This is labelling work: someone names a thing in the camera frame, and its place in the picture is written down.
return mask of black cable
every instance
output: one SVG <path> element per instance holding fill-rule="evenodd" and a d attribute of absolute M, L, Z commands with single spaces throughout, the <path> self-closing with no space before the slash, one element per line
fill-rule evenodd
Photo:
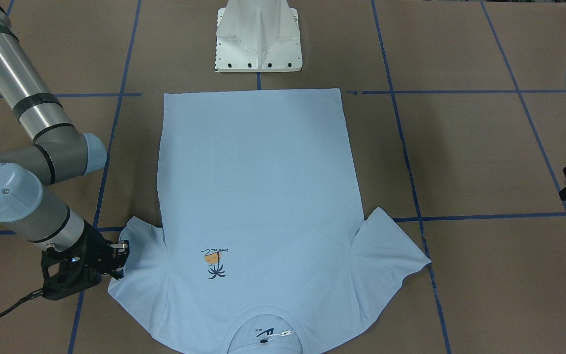
<path fill-rule="evenodd" d="M 19 305 L 23 304 L 23 302 L 25 301 L 29 301 L 32 300 L 33 298 L 38 298 L 39 296 L 43 295 L 43 289 L 37 289 L 31 293 L 29 293 L 28 295 L 22 297 L 20 300 L 18 300 L 16 302 L 16 304 L 12 305 L 9 307 L 9 309 L 7 309 L 6 311 L 0 313 L 0 318 L 6 316 L 7 314 L 9 314 L 11 311 L 13 311 L 14 309 L 16 309 L 17 307 L 19 307 Z"/>

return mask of grid of tape lines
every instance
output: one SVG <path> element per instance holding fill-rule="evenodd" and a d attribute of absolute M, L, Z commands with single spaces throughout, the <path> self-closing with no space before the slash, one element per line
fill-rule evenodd
<path fill-rule="evenodd" d="M 13 11 L 13 7 L 14 7 L 14 1 L 15 0 L 11 0 L 9 7 L 7 8 L 7 13 L 11 14 L 11 12 Z M 407 155 L 407 147 L 406 147 L 406 139 L 407 137 L 404 135 L 403 130 L 402 130 L 402 126 L 400 123 L 400 116 L 399 116 L 399 107 L 397 105 L 397 101 L 396 101 L 396 96 L 399 94 L 415 94 L 415 93 L 424 93 L 424 94 L 447 94 L 447 93 L 516 93 L 519 96 L 519 99 L 521 101 L 521 105 L 523 106 L 523 110 L 525 111 L 525 119 L 527 119 L 528 123 L 530 124 L 530 127 L 532 128 L 532 132 L 534 134 L 534 137 L 536 139 L 536 142 L 538 144 L 539 150 L 542 154 L 542 157 L 545 161 L 545 164 L 547 165 L 547 168 L 550 172 L 550 175 L 552 177 L 552 192 L 558 191 L 560 190 L 560 186 L 559 183 L 557 182 L 554 170 L 552 169 L 552 166 L 550 164 L 550 160 L 548 159 L 548 156 L 546 154 L 546 151 L 543 147 L 543 144 L 541 143 L 541 139 L 539 138 L 538 135 L 538 131 L 537 128 L 535 127 L 533 121 L 532 121 L 532 117 L 530 115 L 530 111 L 528 110 L 528 107 L 526 106 L 525 100 L 523 98 L 523 94 L 524 93 L 560 93 L 560 92 L 565 92 L 565 90 L 559 90 L 559 89 L 531 89 L 531 90 L 523 90 L 519 87 L 519 85 L 517 84 L 517 80 L 514 77 L 514 73 L 512 71 L 512 67 L 510 67 L 510 63 L 508 61 L 508 58 L 506 57 L 506 54 L 504 52 L 504 49 L 501 45 L 501 42 L 499 41 L 499 38 L 497 37 L 497 32 L 495 30 L 494 24 L 490 19 L 490 16 L 487 12 L 486 6 L 484 2 L 481 2 L 481 10 L 483 11 L 483 14 L 486 17 L 486 20 L 488 21 L 488 24 L 490 26 L 490 31 L 492 32 L 497 46 L 499 48 L 499 51 L 501 52 L 501 56 L 503 57 L 504 61 L 505 61 L 505 65 L 508 68 L 508 72 L 510 74 L 510 77 L 512 78 L 512 82 L 514 84 L 515 89 L 514 90 L 496 90 L 496 89 L 478 89 L 478 90 L 395 90 L 393 88 L 393 82 L 392 82 L 392 78 L 391 78 L 391 73 L 390 73 L 390 66 L 389 66 L 389 58 L 390 58 L 390 52 L 389 49 L 387 49 L 386 47 L 384 47 L 384 40 L 382 37 L 382 33 L 381 33 L 381 26 L 380 26 L 380 22 L 379 22 L 379 18 L 377 16 L 377 10 L 375 7 L 375 0 L 369 0 L 371 2 L 371 6 L 373 9 L 373 20 L 375 21 L 375 26 L 377 29 L 377 45 L 380 47 L 381 50 L 381 54 L 383 56 L 383 62 L 384 62 L 384 69 L 386 72 L 386 80 L 388 83 L 388 87 L 389 90 L 362 90 L 360 92 L 355 92 L 355 94 L 383 94 L 386 95 L 386 97 L 388 99 L 391 100 L 392 106 L 393 106 L 393 110 L 395 111 L 395 117 L 396 117 L 396 123 L 397 123 L 397 128 L 399 130 L 399 137 L 402 143 L 402 147 L 403 147 L 403 158 L 405 160 L 406 166 L 407 166 L 407 170 L 409 171 L 409 181 L 411 184 L 411 192 L 412 192 L 412 197 L 414 200 L 414 204 L 415 204 L 415 209 L 416 209 L 416 216 L 412 216 L 412 217 L 401 217 L 401 218 L 395 218 L 396 222 L 417 222 L 418 226 L 420 228 L 420 233 L 421 236 L 423 238 L 423 246 L 424 246 L 424 251 L 427 255 L 427 257 L 429 257 L 430 259 L 432 259 L 433 261 L 433 250 L 430 253 L 429 248 L 427 247 L 427 242 L 425 240 L 425 231 L 424 231 L 424 224 L 423 222 L 427 222 L 427 221 L 442 221 L 442 220 L 474 220 L 474 219 L 516 219 L 516 218 L 539 218 L 539 217 L 563 217 L 566 218 L 566 203 L 562 202 L 563 206 L 564 206 L 564 212 L 552 212 L 552 213 L 512 213 L 512 214 L 495 214 L 495 215 L 447 215 L 447 216 L 438 216 L 438 217 L 426 217 L 424 215 L 422 215 L 421 213 L 421 209 L 420 209 L 420 205 L 418 202 L 418 196 L 416 193 L 416 186 L 415 186 L 415 180 L 412 174 L 412 169 L 411 169 L 411 165 L 409 162 L 409 157 Z M 121 87 L 119 88 L 119 92 L 99 92 L 99 93 L 60 93 L 60 94 L 56 94 L 56 96 L 61 97 L 61 98 L 76 98 L 76 97 L 117 97 L 117 107 L 115 109 L 115 115 L 114 115 L 114 119 L 113 119 L 113 127 L 112 127 L 112 132 L 111 132 L 111 138 L 110 141 L 108 141 L 108 159 L 106 161 L 106 165 L 104 167 L 103 170 L 103 176 L 101 179 L 101 185 L 99 188 L 99 193 L 97 195 L 97 209 L 95 212 L 95 217 L 93 220 L 93 226 L 97 228 L 97 230 L 101 231 L 101 232 L 112 232 L 112 231 L 121 231 L 123 229 L 123 226 L 114 226 L 114 227 L 98 227 L 97 223 L 98 223 L 98 219 L 99 219 L 99 215 L 100 215 L 100 211 L 102 208 L 102 201 L 103 201 L 103 196 L 104 196 L 104 187 L 106 186 L 106 178 L 108 175 L 108 170 L 110 168 L 110 153 L 112 150 L 112 145 L 113 145 L 113 138 L 114 138 L 114 133 L 115 133 L 115 128 L 117 126 L 117 122 L 119 121 L 119 112 L 121 110 L 121 102 L 122 99 L 124 97 L 133 97 L 133 96 L 142 96 L 142 93 L 140 92 L 124 92 L 124 88 L 126 86 L 126 79 L 128 78 L 128 66 L 130 63 L 130 57 L 132 54 L 132 49 L 133 49 L 133 45 L 135 43 L 135 38 L 137 36 L 137 23 L 139 21 L 139 13 L 140 13 L 140 9 L 142 6 L 142 0 L 138 0 L 137 2 L 137 9 L 135 12 L 135 17 L 134 17 L 134 22 L 132 25 L 132 33 L 130 36 L 130 44 L 128 46 L 128 54 L 126 57 L 126 63 L 124 65 L 123 68 L 123 78 L 121 79 Z M 257 89 L 261 89 L 261 74 L 257 73 L 256 74 L 256 87 Z M 0 231 L 0 235 L 12 235 L 13 232 L 12 231 Z M 444 320 L 444 316 L 443 316 L 443 312 L 442 312 L 442 303 L 440 301 L 440 297 L 438 296 L 438 289 L 436 287 L 436 282 L 435 282 L 435 278 L 434 278 L 434 271 L 433 271 L 433 267 L 429 266 L 429 274 L 431 276 L 431 284 L 433 287 L 433 292 L 434 292 L 434 296 L 435 296 L 435 300 L 436 300 L 436 306 L 438 308 L 438 316 L 440 318 L 440 325 L 442 327 L 442 331 L 443 331 L 443 338 L 445 340 L 445 347 L 447 350 L 447 354 L 451 353 L 451 346 L 450 346 L 450 339 L 449 336 L 447 334 L 447 327 L 445 325 L 445 320 Z M 80 315 L 81 315 L 81 310 L 82 310 L 82 304 L 83 304 L 83 300 L 84 300 L 85 294 L 84 292 L 79 294 L 79 298 L 78 298 L 78 302 L 77 302 L 77 309 L 76 309 L 76 315 L 74 317 L 74 324 L 72 325 L 72 333 L 71 333 L 71 338 L 70 338 L 70 343 L 69 343 L 69 354 L 72 354 L 73 350 L 74 350 L 74 345 L 76 342 L 76 333 L 77 333 L 77 327 L 78 327 L 78 323 L 80 320 Z"/>

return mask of shirt neckline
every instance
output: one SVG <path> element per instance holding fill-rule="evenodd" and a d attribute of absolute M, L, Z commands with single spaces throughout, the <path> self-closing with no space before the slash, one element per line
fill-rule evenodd
<path fill-rule="evenodd" d="M 237 331 L 251 318 L 259 316 L 259 315 L 273 315 L 282 318 L 283 320 L 287 321 L 289 325 L 292 326 L 294 331 L 296 332 L 299 341 L 301 341 L 301 346 L 303 347 L 303 354 L 311 353 L 310 348 L 310 341 L 308 337 L 305 335 L 305 330 L 301 326 L 298 321 L 292 316 L 289 312 L 280 309 L 279 307 L 274 306 L 261 306 L 256 307 L 254 309 L 248 310 L 241 314 L 237 320 L 233 321 L 233 324 L 226 332 L 224 339 L 222 340 L 222 345 L 220 346 L 220 350 L 218 351 L 219 354 L 227 354 L 228 349 L 231 346 L 231 341 L 233 340 Z"/>

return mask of light blue t-shirt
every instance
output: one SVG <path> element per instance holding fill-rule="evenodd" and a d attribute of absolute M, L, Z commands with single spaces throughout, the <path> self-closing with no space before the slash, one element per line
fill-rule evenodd
<path fill-rule="evenodd" d="M 429 259 L 364 221 L 340 92 L 165 96 L 164 228 L 133 218 L 109 293 L 184 354 L 320 354 L 364 332 Z"/>

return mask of printed graphic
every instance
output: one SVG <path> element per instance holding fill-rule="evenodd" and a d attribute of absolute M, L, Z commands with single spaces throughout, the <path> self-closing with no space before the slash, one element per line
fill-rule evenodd
<path fill-rule="evenodd" d="M 259 333 L 257 337 L 263 336 L 264 334 L 267 334 L 267 336 L 271 336 L 272 334 L 274 334 L 274 327 L 268 329 L 267 331 L 263 331 Z"/>
<path fill-rule="evenodd" d="M 213 275 L 209 280 L 214 279 L 216 276 L 221 278 L 225 277 L 224 274 L 225 270 L 224 266 L 220 264 L 220 260 L 222 259 L 222 252 L 227 252 L 227 249 L 217 249 L 217 248 L 209 248 L 205 249 L 204 253 L 204 260 L 209 264 L 209 274 Z"/>

